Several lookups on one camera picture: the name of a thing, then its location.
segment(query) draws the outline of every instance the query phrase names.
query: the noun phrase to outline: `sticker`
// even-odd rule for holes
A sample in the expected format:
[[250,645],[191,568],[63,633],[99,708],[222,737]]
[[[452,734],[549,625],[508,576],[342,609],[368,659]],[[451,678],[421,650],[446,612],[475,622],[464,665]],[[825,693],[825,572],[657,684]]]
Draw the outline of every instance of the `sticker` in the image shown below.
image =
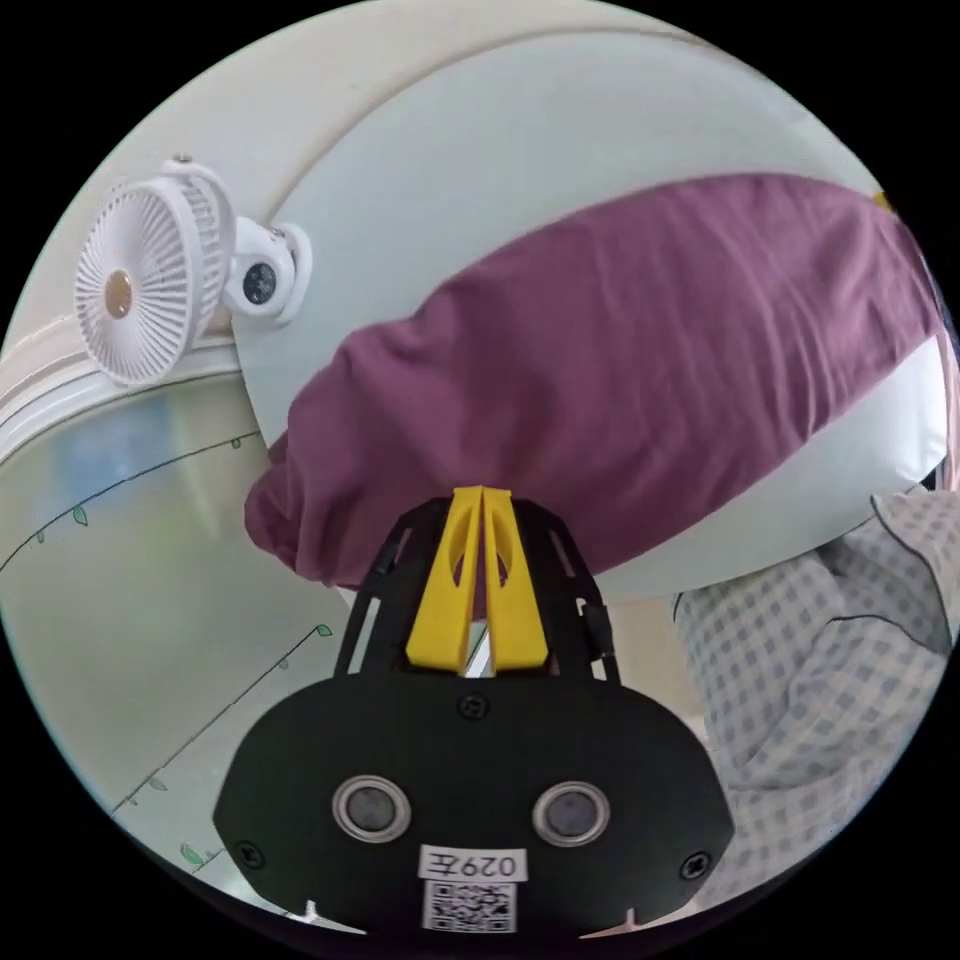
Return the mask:
[[517,885],[428,880],[423,927],[442,933],[516,933]]
[[421,880],[450,883],[526,883],[526,850],[461,850],[458,847],[420,847]]

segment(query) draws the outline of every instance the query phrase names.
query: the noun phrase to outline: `person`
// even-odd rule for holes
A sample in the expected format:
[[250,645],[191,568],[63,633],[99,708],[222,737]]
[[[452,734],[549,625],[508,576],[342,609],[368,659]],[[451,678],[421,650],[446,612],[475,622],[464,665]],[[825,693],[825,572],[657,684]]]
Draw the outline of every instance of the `person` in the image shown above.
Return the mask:
[[[673,598],[735,833],[706,910],[815,853],[890,773],[960,634],[960,493],[873,498],[850,533]],[[598,935],[640,929],[626,922]]]

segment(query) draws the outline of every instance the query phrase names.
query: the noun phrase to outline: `pillowcase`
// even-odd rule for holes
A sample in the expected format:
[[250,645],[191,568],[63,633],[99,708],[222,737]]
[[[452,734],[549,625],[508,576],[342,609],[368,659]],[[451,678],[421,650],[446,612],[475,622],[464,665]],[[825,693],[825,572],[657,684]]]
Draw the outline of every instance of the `pillowcase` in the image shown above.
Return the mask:
[[483,484],[563,518],[601,573],[746,491],[938,329],[916,243],[869,197],[779,174],[625,196],[351,334],[291,405],[247,532],[356,589],[402,513]]

